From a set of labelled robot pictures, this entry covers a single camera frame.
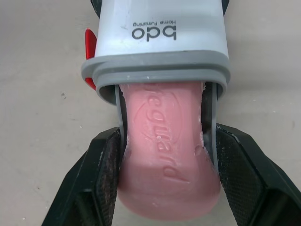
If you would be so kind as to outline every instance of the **soap bar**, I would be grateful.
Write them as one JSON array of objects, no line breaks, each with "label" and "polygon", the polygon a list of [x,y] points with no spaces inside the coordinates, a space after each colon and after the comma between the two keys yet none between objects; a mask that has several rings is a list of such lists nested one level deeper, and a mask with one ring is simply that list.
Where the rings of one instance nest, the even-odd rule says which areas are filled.
[{"label": "soap bar", "polygon": [[201,101],[204,84],[120,85],[127,106],[127,146],[118,197],[151,219],[181,221],[208,213],[220,181],[204,148]]}]

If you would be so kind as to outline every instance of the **table surface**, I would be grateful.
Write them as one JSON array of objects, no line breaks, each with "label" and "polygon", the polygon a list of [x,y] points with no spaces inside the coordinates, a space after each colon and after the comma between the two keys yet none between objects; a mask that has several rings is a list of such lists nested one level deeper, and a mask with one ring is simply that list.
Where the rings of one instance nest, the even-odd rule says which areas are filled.
[{"label": "table surface", "polygon": [[[232,77],[218,122],[250,134],[301,188],[301,1],[230,0]],[[62,179],[116,109],[80,76],[88,0],[0,1],[0,225],[39,226]],[[116,206],[114,226],[234,226],[225,195],[200,219],[152,222]]]}]

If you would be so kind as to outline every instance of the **gray plastic rim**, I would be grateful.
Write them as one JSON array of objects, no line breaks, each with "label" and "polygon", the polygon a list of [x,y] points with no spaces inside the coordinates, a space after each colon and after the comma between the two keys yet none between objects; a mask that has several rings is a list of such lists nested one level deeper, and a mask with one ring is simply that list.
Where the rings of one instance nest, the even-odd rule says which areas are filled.
[{"label": "gray plastic rim", "polygon": [[230,81],[229,58],[208,50],[100,56],[87,60],[81,70],[83,79],[93,79],[98,96],[113,105],[119,84],[210,81],[217,84],[220,98]]}]

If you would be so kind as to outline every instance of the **red tab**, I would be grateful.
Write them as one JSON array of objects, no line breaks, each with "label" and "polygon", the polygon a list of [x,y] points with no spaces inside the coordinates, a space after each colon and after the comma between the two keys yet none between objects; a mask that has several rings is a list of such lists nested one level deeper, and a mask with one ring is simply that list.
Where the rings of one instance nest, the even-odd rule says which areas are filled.
[{"label": "red tab", "polygon": [[92,89],[96,90],[96,86],[95,86],[95,84],[94,84],[94,82],[93,82],[93,79],[91,79],[91,78],[86,78],[85,81],[86,81],[86,83],[87,83]]},{"label": "red tab", "polygon": [[95,55],[95,49],[96,49],[96,41],[97,38],[94,35],[93,31],[90,30],[90,28],[86,29],[85,33],[85,42],[86,42],[86,59],[91,59]]}]

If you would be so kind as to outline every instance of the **white plastic container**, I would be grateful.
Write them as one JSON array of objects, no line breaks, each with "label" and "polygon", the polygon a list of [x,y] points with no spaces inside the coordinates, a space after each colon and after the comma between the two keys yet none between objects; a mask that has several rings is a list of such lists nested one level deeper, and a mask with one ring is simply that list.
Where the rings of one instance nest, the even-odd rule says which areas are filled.
[{"label": "white plastic container", "polygon": [[221,0],[103,0],[95,57],[194,50],[228,56]]}]

